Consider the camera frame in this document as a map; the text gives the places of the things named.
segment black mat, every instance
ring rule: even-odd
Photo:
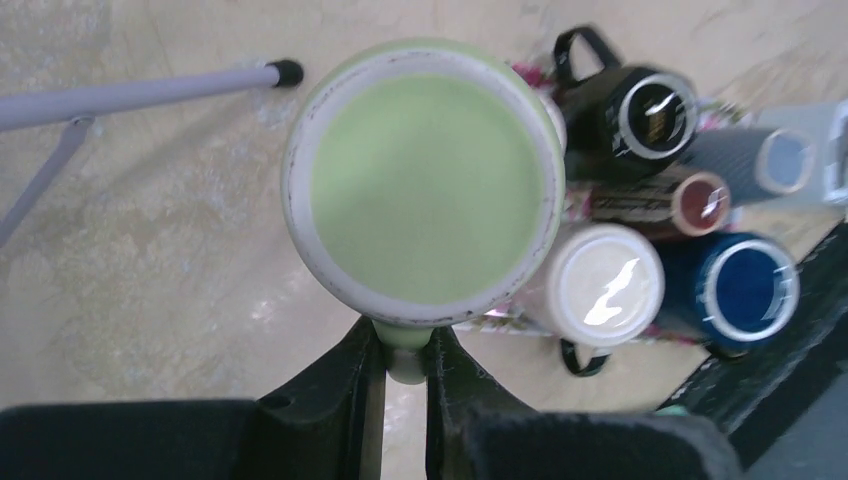
[[[682,405],[712,419],[729,435],[746,468],[772,448],[848,368],[848,226],[835,227],[799,264],[799,270],[798,310],[774,342],[737,364],[707,359],[663,404]],[[842,434],[844,445],[848,430]],[[810,441],[824,445],[831,440]]]
[[[748,471],[750,480],[848,478],[848,375],[842,375]]]

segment floor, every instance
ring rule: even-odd
[[[311,85],[353,52],[404,36],[546,55],[601,26],[630,60],[754,107],[848,97],[840,0],[0,0],[0,94],[201,73],[290,56],[295,92],[249,92],[101,118],[0,250],[0,406],[259,396],[336,343],[356,314],[310,276],[279,198],[282,145]],[[0,136],[0,211],[61,127]],[[802,257],[840,214],[747,212]],[[463,334],[542,409],[642,410],[703,358],[631,345],[577,380],[550,340]],[[423,478],[423,386],[388,386],[384,478]]]
[[[749,480],[845,478],[845,403],[848,375],[841,375],[748,470]]]

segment rubber cap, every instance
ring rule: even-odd
[[[276,68],[280,74],[280,80],[274,88],[296,87],[303,81],[303,67],[294,60],[277,60],[267,66]]]

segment bottle lid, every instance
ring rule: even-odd
[[[689,143],[698,125],[695,92],[682,77],[655,73],[624,95],[618,112],[621,138],[642,158],[661,160]]]
[[[815,147],[809,138],[794,130],[778,129],[760,149],[755,175],[766,190],[788,195],[807,185],[814,162]]]
[[[671,199],[672,221],[684,234],[699,237],[724,225],[730,214],[730,189],[718,175],[696,172]]]
[[[800,284],[792,257],[770,240],[736,243],[707,268],[700,295],[706,317],[728,340],[753,343],[771,337],[792,318]]]
[[[664,293],[662,266],[653,246],[634,230],[591,225],[553,255],[547,294],[556,333],[575,343],[611,347],[653,321]]]

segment gray metal leg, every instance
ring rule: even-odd
[[[72,120],[65,130],[62,131],[62,136],[59,138],[59,144],[56,149],[50,154],[50,158],[41,167],[41,170],[35,174],[35,177],[29,182],[29,185],[24,189],[24,193],[18,198],[9,213],[0,222],[0,247],[3,247],[9,238],[15,233],[15,230],[23,221],[24,217],[39,197],[47,190],[53,179],[59,175],[65,165],[74,154],[79,150],[85,142],[85,136],[88,133],[88,128],[93,123],[94,119],[79,118]]]
[[[0,132],[67,122],[79,117],[99,117],[256,87],[291,87],[302,79],[303,70],[299,64],[281,60],[262,68],[11,95],[0,97]]]
[[[294,87],[302,80],[299,63],[278,60],[262,68],[0,97],[0,132],[71,122],[62,132],[56,150],[0,222],[0,247],[79,150],[94,117],[256,87]]]

